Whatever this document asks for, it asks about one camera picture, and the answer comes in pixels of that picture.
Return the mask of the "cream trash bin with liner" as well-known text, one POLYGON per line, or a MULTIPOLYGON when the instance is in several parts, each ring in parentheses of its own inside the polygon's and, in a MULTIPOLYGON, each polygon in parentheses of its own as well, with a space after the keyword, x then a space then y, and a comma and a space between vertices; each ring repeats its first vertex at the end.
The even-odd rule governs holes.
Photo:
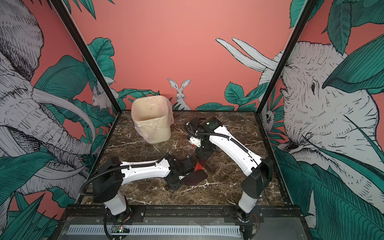
POLYGON ((149 144, 168 141, 174 123, 172 105, 164 96, 137 99, 131 108, 131 117, 138 134, 149 144))

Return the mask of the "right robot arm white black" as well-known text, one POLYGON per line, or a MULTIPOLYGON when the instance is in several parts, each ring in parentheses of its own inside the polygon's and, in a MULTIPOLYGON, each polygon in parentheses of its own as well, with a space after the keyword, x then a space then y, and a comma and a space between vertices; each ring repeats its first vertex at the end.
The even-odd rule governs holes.
POLYGON ((243 193, 238 208, 242 213, 249 214, 273 178, 273 161, 249 150, 215 117, 194 118, 186 122, 184 128, 200 157, 207 159, 219 148, 243 171, 246 179, 241 183, 243 193))

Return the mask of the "red paper scrap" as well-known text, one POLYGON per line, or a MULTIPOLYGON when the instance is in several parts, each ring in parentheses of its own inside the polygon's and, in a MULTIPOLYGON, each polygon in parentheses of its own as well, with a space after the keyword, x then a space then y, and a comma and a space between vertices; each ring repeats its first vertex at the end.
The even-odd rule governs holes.
POLYGON ((199 162, 197 162, 195 166, 195 171, 197 172, 198 170, 205 170, 205 168, 199 162))

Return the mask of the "dark brown hand brush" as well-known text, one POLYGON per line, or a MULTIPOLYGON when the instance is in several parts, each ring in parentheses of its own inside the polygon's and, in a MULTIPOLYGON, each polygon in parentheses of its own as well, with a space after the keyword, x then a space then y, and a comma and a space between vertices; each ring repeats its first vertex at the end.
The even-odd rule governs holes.
POLYGON ((211 167, 210 163, 208 162, 207 159, 202 159, 200 160, 200 165, 208 171, 210 174, 214 174, 215 170, 211 167))

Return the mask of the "dark brown dustpan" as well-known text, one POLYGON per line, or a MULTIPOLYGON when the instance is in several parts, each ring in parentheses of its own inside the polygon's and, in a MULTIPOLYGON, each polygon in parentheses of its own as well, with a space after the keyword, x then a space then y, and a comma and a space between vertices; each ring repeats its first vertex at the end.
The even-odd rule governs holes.
POLYGON ((204 170, 199 169, 195 172, 190 173, 186 177, 183 178, 183 181, 185 182, 186 186, 197 186, 199 183, 204 181, 208 175, 205 173, 204 170))

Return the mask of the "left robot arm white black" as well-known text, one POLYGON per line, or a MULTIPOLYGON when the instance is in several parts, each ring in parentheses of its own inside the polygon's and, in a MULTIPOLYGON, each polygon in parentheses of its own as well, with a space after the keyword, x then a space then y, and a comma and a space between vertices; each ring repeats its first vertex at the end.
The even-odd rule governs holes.
POLYGON ((159 160, 122 162, 112 157, 96 169, 80 188, 82 196, 93 197, 102 203, 113 216, 128 213, 129 207, 120 188, 123 185, 152 178, 164 179, 171 190, 182 187, 184 180, 195 172, 197 161, 192 158, 178 161, 166 154, 159 160))

